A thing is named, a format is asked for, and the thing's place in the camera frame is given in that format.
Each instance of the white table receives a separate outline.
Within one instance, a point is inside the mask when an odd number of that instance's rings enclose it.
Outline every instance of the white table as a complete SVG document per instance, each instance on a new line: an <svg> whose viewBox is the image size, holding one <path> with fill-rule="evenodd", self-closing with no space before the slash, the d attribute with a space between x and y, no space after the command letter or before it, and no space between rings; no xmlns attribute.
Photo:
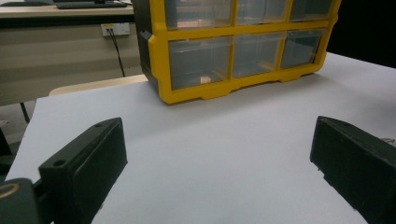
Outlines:
<svg viewBox="0 0 396 224"><path fill-rule="evenodd" d="M396 70L328 54L315 75L162 103L147 82L39 99L7 179L121 117L129 163L93 223L366 223L309 161L319 115L396 134Z"/></svg>

